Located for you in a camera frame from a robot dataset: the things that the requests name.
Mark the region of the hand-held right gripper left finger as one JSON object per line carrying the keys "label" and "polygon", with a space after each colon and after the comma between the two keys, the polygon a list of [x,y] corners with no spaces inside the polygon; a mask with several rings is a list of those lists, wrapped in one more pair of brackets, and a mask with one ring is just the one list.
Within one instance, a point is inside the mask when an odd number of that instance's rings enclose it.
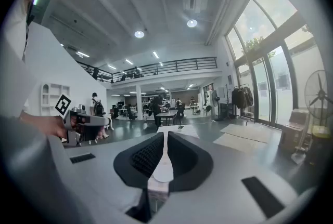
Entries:
{"label": "hand-held right gripper left finger", "polygon": [[163,152],[163,133],[95,146],[66,148],[74,174],[117,210],[138,211]]}

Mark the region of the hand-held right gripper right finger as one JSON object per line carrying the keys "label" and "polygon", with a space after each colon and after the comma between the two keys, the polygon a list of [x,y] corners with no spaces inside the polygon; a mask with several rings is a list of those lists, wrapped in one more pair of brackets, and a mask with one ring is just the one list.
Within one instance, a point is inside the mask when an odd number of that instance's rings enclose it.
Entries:
{"label": "hand-held right gripper right finger", "polygon": [[174,179],[156,223],[263,223],[297,198],[288,182],[238,150],[171,132],[168,155]]}

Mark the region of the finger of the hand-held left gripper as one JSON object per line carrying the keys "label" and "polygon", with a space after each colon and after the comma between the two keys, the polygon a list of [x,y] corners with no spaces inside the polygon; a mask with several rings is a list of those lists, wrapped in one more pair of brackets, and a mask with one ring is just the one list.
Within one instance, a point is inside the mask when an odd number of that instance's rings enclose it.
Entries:
{"label": "finger of the hand-held left gripper", "polygon": [[100,116],[88,116],[87,125],[88,126],[109,126],[111,125],[112,120],[108,117]]}

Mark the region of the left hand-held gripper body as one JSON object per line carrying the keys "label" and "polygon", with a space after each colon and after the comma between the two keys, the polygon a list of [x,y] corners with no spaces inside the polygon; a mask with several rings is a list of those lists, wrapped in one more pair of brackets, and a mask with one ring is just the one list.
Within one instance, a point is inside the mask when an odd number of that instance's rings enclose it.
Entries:
{"label": "left hand-held gripper body", "polygon": [[97,140],[100,129],[105,126],[88,126],[87,117],[93,116],[85,113],[82,108],[72,107],[71,98],[62,93],[55,110],[63,119],[67,130],[66,138],[61,141],[67,146],[80,146],[82,142]]}

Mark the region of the person's left hand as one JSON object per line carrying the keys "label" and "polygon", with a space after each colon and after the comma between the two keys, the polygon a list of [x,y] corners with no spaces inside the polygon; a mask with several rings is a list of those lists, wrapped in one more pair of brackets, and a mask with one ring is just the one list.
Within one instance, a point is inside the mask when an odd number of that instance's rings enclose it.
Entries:
{"label": "person's left hand", "polygon": [[63,119],[60,116],[41,116],[38,128],[46,135],[53,135],[60,138],[66,138],[67,135]]}

